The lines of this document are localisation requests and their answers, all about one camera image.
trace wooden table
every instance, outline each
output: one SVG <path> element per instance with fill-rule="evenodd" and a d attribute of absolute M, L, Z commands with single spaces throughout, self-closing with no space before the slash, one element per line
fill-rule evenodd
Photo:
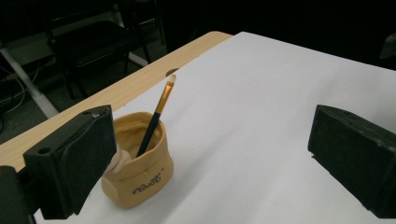
<path fill-rule="evenodd" d="M 61 127 L 78 113 L 100 105 L 111 105 L 113 111 L 133 100 L 165 78 L 166 72 L 179 68 L 208 49 L 231 37 L 221 32 L 210 32 L 161 59 L 143 67 L 117 83 L 97 92 L 0 146 L 0 165 L 9 165 L 19 171 L 24 166 L 22 154 L 40 140 Z"/>

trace chair seat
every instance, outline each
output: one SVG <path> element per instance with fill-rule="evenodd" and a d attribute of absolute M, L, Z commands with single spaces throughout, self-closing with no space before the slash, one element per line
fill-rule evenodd
<path fill-rule="evenodd" d="M 122 55 L 141 45 L 132 31 L 112 21 L 92 23 L 66 34 L 57 35 L 54 40 L 49 42 L 49 45 L 54 50 L 63 52 L 65 59 L 77 66 L 85 66 L 110 54 Z"/>

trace makeup brush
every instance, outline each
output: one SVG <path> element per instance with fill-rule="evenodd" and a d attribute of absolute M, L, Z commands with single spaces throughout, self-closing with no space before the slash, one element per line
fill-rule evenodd
<path fill-rule="evenodd" d="M 142 144 L 140 145 L 139 150 L 137 151 L 136 157 L 139 157 L 143 153 L 145 153 L 151 136 L 154 134 L 154 130 L 157 127 L 158 121 L 160 120 L 161 113 L 163 112 L 163 108 L 165 107 L 166 101 L 168 100 L 169 94 L 175 84 L 176 75 L 171 75 L 166 82 L 166 86 L 163 89 L 163 94 L 161 95 L 161 99 L 157 104 L 157 108 L 155 109 L 154 114 L 152 115 L 151 121 L 148 124 L 148 129 L 143 137 Z"/>

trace table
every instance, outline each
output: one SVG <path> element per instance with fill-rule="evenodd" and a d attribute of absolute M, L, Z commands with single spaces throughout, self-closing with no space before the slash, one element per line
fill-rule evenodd
<path fill-rule="evenodd" d="M 100 182 L 78 216 L 38 223 L 393 223 L 367 211 L 307 150 L 317 104 L 390 131 L 394 71 L 249 33 L 176 71 L 162 121 L 175 172 L 156 195 L 116 207 Z M 114 118 L 152 111 L 164 78 Z"/>
<path fill-rule="evenodd" d="M 16 136 L 0 146 L 0 164 L 10 165 L 19 171 L 24 166 L 23 152 L 61 127 L 78 113 L 100 105 L 111 105 L 117 110 L 136 96 L 165 78 L 167 71 L 179 68 L 206 50 L 216 46 L 230 35 L 211 32 L 174 50 L 161 59 L 141 68 L 128 77 L 73 105 L 60 114 Z"/>

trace floor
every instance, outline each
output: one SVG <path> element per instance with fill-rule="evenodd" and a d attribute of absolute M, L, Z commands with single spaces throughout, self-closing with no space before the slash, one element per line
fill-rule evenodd
<path fill-rule="evenodd" d="M 147 40 L 151 60 L 155 61 L 164 56 L 167 53 L 166 47 L 161 41 L 160 32 L 155 23 L 143 24 L 142 30 Z M 134 54 L 144 58 L 141 49 L 134 51 Z M 114 63 L 107 69 L 95 73 L 94 77 L 84 77 L 81 82 L 88 94 L 94 94 L 125 76 L 132 76 L 133 72 L 140 68 L 140 65 L 130 62 L 129 72 L 124 74 L 123 62 Z M 53 58 L 37 62 L 35 69 L 27 74 L 60 112 L 83 100 L 80 95 L 77 95 L 74 100 L 69 97 L 61 72 L 54 65 Z M 46 119 L 35 101 L 22 90 L 16 79 L 0 80 L 0 145 Z"/>

